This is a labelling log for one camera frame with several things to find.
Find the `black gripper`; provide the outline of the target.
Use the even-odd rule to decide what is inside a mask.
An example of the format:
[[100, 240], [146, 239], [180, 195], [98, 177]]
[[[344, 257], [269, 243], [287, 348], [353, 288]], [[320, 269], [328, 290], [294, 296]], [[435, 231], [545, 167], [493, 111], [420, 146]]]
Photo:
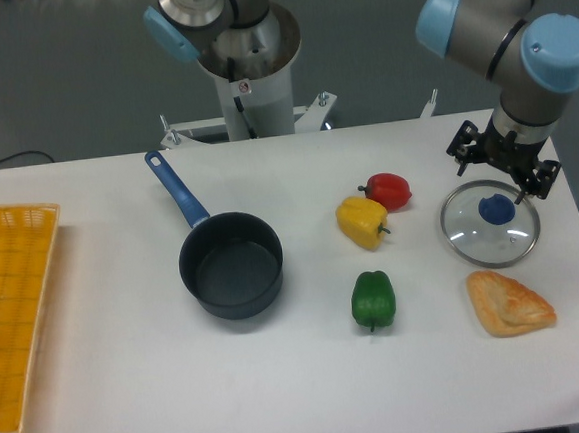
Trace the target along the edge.
[[557, 160], [539, 161], [540, 144], [517, 143], [516, 137], [515, 132], [502, 137], [492, 128], [480, 134], [471, 121], [465, 120], [448, 145], [446, 154], [458, 164], [459, 177], [464, 175], [468, 165], [481, 161], [511, 174], [519, 187], [515, 205], [531, 196], [544, 200], [550, 194], [561, 164]]

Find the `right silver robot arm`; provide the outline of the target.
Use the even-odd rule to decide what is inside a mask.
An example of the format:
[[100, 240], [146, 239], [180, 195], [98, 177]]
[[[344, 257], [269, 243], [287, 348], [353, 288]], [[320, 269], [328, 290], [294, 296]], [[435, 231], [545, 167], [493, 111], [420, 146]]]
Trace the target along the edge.
[[450, 150], [461, 166], [484, 163], [516, 177], [538, 167], [538, 153], [579, 90], [579, 18], [549, 13], [539, 0], [427, 0], [419, 43], [500, 88], [488, 127]]

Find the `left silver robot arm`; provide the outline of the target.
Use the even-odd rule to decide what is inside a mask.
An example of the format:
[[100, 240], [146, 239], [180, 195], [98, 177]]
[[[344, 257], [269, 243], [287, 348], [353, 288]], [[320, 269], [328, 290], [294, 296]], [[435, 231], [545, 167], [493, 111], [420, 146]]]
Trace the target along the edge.
[[[449, 145], [461, 167], [485, 163], [508, 173], [524, 195], [546, 197], [559, 163], [540, 160], [567, 94], [562, 18], [527, 21], [537, 0], [427, 0], [419, 43], [500, 86], [487, 128], [464, 123]], [[294, 133], [291, 62], [301, 44], [294, 17], [270, 0], [157, 0], [147, 30], [179, 61], [213, 79], [231, 139]]]

